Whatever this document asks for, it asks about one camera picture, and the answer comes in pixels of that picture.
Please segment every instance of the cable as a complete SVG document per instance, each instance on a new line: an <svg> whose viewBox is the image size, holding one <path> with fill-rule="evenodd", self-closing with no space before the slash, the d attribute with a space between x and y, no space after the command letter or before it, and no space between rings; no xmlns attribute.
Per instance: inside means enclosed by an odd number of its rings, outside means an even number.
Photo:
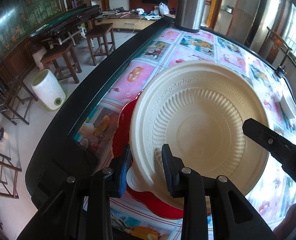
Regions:
<svg viewBox="0 0 296 240"><path fill-rule="evenodd" d="M141 18L139 19L139 21L136 23L136 25L140 22L140 20L141 20L142 18L145 18L146 16L149 16L149 15L151 15L151 14L152 14L152 12L151 12L150 14L147 14L147 15L141 17ZM131 34L134 33L135 30L136 30L136 28L134 28L133 31L132 31L130 34L128 34L127 36L122 37L122 38L115 39L115 41L116 41L116 40L120 40L120 39L125 39L125 38L129 37Z"/></svg>

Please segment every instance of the printed tablecloth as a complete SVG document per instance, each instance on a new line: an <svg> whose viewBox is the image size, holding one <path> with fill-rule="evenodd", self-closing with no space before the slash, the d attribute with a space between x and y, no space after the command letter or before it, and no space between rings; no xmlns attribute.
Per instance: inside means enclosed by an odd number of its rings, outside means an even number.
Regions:
<svg viewBox="0 0 296 240"><path fill-rule="evenodd" d="M296 119L289 120L280 106L282 93L290 93L283 78L279 79L256 56L212 33L204 30L187 33L167 28L129 63L75 136L75 140L99 158L98 169L108 166L112 158L111 138L123 106L135 99L158 73L190 60L216 62L242 76L262 101L269 127L296 144ZM282 170L281 164L269 156L262 177L246 198L274 229L289 207L296 203L296 183ZM176 240L181 237L181 219L158 217L128 193L121 199L111 199L111 215L113 227L142 239ZM213 239L211 216L208 217L208 230L209 239Z"/></svg>

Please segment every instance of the white disposable plate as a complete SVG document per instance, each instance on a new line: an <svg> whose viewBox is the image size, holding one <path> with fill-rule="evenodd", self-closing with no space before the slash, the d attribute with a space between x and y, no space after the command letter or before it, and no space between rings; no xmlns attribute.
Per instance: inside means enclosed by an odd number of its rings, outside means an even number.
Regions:
<svg viewBox="0 0 296 240"><path fill-rule="evenodd" d="M216 64L189 61L164 70L141 93L130 126L133 165L128 185L150 191L183 209L167 191L161 147L203 176L227 176L244 194L258 182L268 152L243 135L253 118L268 126L264 107L250 85Z"/></svg>

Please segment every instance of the white trash can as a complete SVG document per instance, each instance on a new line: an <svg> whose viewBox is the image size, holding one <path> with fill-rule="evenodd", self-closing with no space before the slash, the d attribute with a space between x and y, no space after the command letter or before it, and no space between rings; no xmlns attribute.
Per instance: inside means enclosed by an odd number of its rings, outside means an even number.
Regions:
<svg viewBox="0 0 296 240"><path fill-rule="evenodd" d="M49 69L41 71L34 78L31 86L38 98L50 111L60 108L66 100L64 90Z"/></svg>

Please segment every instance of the white plastic bag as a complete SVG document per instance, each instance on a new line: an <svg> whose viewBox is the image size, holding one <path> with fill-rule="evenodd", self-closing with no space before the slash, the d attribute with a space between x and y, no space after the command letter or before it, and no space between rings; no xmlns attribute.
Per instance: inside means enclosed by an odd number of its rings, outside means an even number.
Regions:
<svg viewBox="0 0 296 240"><path fill-rule="evenodd" d="M159 12L160 12L161 15L169 14L168 6L161 2L159 4Z"/></svg>

